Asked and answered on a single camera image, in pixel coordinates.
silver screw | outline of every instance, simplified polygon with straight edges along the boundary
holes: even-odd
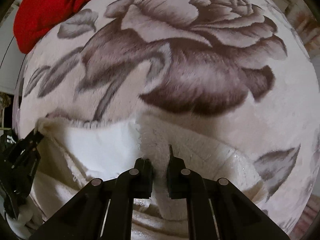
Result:
[[[93,179],[91,181],[91,184],[94,186],[99,186],[101,184],[101,180],[100,179]]]
[[[139,170],[137,170],[137,169],[131,169],[131,170],[129,170],[129,173],[130,173],[131,175],[137,175],[137,174],[139,173]]]
[[[191,173],[191,171],[189,169],[183,169],[181,170],[181,174],[182,175],[189,175]]]
[[[227,180],[225,178],[221,178],[221,179],[219,179],[219,184],[223,185],[223,186],[226,186],[226,185],[229,184],[229,180]]]

bed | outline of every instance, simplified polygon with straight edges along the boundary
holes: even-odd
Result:
[[[22,138],[35,126],[46,135],[31,192],[43,218],[92,178],[114,178],[144,156],[155,195],[135,201],[133,239],[187,238],[184,203],[164,190],[172,144],[289,234],[319,169],[319,86],[270,5],[91,0],[52,28],[28,54],[17,122]]]

red fabric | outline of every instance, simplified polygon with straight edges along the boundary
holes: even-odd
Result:
[[[37,41],[58,23],[77,13],[90,0],[23,0],[13,24],[22,53],[29,53]]]

brown rose print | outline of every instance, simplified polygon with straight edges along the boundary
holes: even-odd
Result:
[[[38,96],[53,91],[82,60],[86,75],[76,93],[109,84],[94,115],[100,120],[129,73],[148,60],[140,94],[147,104],[213,115],[239,106],[249,91],[259,100],[275,79],[266,60],[287,56],[263,12],[248,0],[117,0],[104,14],[113,20],[80,52],[70,52],[45,75],[38,70],[44,75]]]

folded blanket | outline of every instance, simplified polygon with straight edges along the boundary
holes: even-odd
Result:
[[[22,53],[56,24],[77,13],[90,0],[23,0],[15,17],[13,32]]]

